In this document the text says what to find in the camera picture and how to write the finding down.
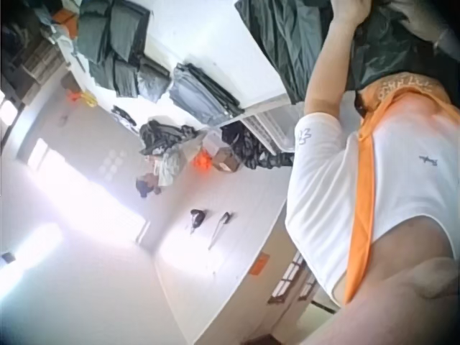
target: orange strap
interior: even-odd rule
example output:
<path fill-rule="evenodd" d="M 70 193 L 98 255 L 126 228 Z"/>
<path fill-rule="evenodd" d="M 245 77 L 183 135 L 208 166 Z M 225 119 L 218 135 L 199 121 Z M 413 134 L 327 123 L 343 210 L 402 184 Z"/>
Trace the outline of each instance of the orange strap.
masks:
<path fill-rule="evenodd" d="M 408 92 L 422 94 L 433 99 L 454 123 L 460 124 L 459 110 L 451 105 L 445 90 L 434 79 L 411 73 L 400 73 L 383 78 L 362 91 L 363 103 L 368 112 L 359 130 L 356 205 L 346 271 L 345 304 L 353 299 L 361 285 L 372 246 L 375 205 L 372 132 L 384 120 L 388 107 Z"/>

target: orange sign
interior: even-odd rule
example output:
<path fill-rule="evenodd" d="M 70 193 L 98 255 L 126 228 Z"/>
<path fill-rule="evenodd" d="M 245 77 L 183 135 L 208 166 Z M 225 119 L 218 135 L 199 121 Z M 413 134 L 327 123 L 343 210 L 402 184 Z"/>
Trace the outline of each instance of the orange sign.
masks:
<path fill-rule="evenodd" d="M 255 263 L 252 265 L 251 269 L 249 270 L 249 274 L 250 275 L 260 275 L 260 273 L 264 270 L 265 265 L 267 264 L 269 258 L 270 258 L 270 255 L 265 254 L 264 252 L 260 252 Z"/>

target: forearm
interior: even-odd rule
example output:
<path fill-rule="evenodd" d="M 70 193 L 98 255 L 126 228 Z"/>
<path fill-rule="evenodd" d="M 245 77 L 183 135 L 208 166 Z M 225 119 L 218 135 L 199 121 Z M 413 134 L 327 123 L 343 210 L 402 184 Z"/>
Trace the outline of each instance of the forearm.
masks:
<path fill-rule="evenodd" d="M 339 116 L 356 28 L 334 20 L 316 61 L 305 97 L 305 114 L 322 111 Z"/>

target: yellow object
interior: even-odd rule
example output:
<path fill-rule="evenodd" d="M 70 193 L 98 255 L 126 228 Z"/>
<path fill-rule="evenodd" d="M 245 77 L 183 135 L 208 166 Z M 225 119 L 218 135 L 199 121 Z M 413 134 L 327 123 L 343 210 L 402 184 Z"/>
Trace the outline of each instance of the yellow object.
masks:
<path fill-rule="evenodd" d="M 98 105 L 98 100 L 96 97 L 93 96 L 92 93 L 89 93 L 88 91 L 82 92 L 81 93 L 81 98 L 88 104 L 91 108 L 95 107 Z"/>

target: window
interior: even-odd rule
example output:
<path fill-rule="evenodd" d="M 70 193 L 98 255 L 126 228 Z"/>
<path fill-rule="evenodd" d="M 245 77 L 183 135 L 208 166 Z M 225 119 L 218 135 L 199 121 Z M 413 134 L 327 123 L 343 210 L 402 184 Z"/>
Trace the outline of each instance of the window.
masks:
<path fill-rule="evenodd" d="M 305 286 L 300 292 L 299 300 L 307 300 L 311 296 L 311 293 L 314 291 L 317 284 L 318 282 L 316 281 L 315 276 L 312 272 L 310 272 L 307 281 L 305 282 Z"/>
<path fill-rule="evenodd" d="M 305 260 L 300 252 L 297 252 L 293 261 L 289 264 L 285 274 L 278 283 L 277 287 L 272 293 L 272 297 L 268 300 L 269 304 L 284 303 L 289 296 L 290 289 L 299 279 L 300 274 L 305 267 Z"/>
<path fill-rule="evenodd" d="M 74 228 L 102 239 L 135 242 L 148 227 L 145 219 L 88 180 L 42 139 L 37 140 L 27 164 L 37 173 L 41 189 Z"/>
<path fill-rule="evenodd" d="M 16 119 L 16 116 L 17 116 L 17 109 L 13 105 L 13 103 L 10 101 L 3 102 L 0 108 L 1 121 L 7 126 L 11 126 L 14 120 Z"/>

